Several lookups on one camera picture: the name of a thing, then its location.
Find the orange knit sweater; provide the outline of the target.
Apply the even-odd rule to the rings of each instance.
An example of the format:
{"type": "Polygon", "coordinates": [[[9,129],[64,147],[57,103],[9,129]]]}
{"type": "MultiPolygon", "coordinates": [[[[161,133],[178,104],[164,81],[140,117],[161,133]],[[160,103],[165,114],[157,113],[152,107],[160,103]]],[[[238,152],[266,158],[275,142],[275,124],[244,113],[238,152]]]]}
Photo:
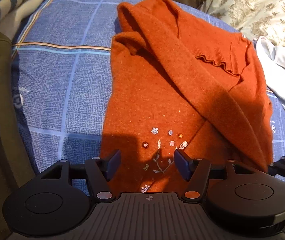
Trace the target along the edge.
{"type": "Polygon", "coordinates": [[[111,190],[183,191],[173,158],[180,147],[214,165],[234,159],[266,171],[272,105],[253,44],[171,0],[123,2],[117,11],[101,145],[102,157],[121,152],[111,190]]]}

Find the blue plaid bed sheet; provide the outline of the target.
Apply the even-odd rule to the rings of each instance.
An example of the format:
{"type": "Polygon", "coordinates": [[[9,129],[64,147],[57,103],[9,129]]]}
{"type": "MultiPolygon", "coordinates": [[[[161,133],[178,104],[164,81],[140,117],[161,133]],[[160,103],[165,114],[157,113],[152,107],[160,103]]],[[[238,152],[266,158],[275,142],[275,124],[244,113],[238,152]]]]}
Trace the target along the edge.
{"type": "Polygon", "coordinates": [[[97,157],[112,93],[116,7],[142,0],[45,0],[14,39],[12,96],[31,165],[97,157]]]}

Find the grey striped garment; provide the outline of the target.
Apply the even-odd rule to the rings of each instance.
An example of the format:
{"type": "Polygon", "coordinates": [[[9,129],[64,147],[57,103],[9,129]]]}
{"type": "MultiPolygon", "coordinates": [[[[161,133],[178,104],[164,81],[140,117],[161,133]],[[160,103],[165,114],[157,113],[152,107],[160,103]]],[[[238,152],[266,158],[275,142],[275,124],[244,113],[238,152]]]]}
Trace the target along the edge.
{"type": "Polygon", "coordinates": [[[0,32],[13,40],[21,22],[45,0],[0,0],[0,32]]]}

